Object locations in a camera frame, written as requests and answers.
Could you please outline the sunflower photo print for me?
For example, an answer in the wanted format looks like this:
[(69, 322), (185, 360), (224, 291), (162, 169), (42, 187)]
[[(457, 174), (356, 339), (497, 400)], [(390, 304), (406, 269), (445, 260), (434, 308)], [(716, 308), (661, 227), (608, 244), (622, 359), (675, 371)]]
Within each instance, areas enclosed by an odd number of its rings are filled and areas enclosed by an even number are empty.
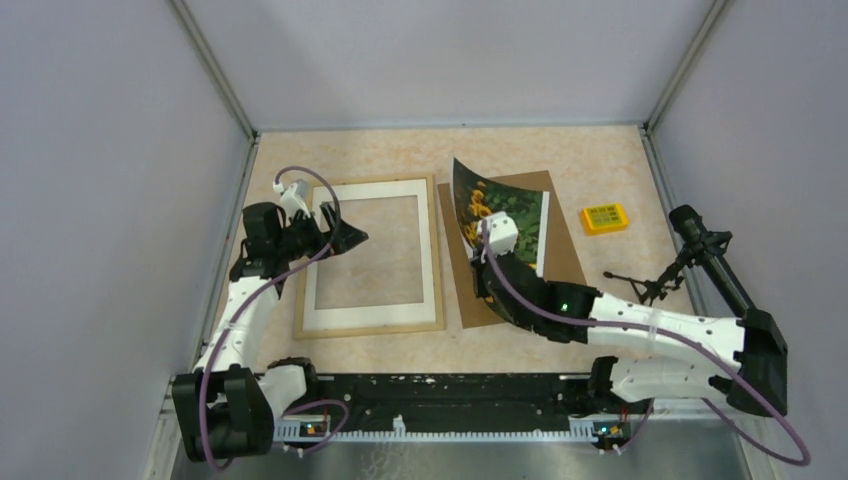
[(458, 159), (453, 160), (450, 186), (455, 217), (469, 257), (479, 243), (478, 222), (491, 214), (504, 212), (517, 226), (516, 257), (530, 265), (538, 277), (543, 276), (550, 204), (548, 191), (509, 186), (485, 178)]

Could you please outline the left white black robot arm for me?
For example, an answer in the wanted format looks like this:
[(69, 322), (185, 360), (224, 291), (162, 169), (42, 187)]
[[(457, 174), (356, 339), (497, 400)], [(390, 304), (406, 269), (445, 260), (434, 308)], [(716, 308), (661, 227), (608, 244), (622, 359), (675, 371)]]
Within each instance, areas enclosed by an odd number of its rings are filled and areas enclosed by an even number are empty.
[(195, 366), (172, 383), (190, 461), (223, 469), (235, 458), (266, 454), (287, 408), (303, 414), (319, 404), (321, 388), (308, 359), (277, 361), (261, 375), (252, 368), (285, 281), (368, 238), (343, 220), (338, 201), (323, 203), (320, 212), (326, 231), (313, 214), (289, 214), (271, 202), (243, 209), (245, 237), (229, 272), (223, 316)]

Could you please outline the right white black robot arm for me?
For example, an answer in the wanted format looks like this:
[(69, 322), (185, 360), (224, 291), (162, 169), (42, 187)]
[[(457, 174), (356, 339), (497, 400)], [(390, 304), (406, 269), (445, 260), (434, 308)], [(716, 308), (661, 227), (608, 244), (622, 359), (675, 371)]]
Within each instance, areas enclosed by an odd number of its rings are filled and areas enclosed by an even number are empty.
[(788, 412), (788, 346), (777, 322), (746, 307), (739, 317), (702, 317), (633, 303), (594, 287), (547, 281), (512, 254), (470, 261), (475, 294), (505, 320), (558, 343), (640, 350), (643, 360), (603, 357), (586, 385), (589, 404), (722, 398), (761, 417)]

